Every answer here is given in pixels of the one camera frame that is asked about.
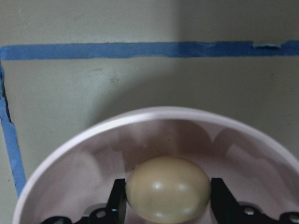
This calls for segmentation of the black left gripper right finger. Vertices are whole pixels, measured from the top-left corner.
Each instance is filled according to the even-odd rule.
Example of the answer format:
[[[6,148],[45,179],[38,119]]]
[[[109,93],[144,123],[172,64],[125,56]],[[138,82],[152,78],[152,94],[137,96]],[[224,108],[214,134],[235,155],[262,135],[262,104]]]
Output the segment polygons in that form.
[[[256,206],[238,202],[221,178],[211,179],[211,209],[218,224],[297,224],[297,212],[285,212],[273,219]]]

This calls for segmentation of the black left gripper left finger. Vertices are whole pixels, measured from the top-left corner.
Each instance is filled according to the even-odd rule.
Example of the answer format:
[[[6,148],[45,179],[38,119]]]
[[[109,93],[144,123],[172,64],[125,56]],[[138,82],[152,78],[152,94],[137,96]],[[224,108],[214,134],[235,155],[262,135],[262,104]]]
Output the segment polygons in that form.
[[[107,203],[88,207],[77,224],[123,224],[126,216],[125,179],[116,179]]]

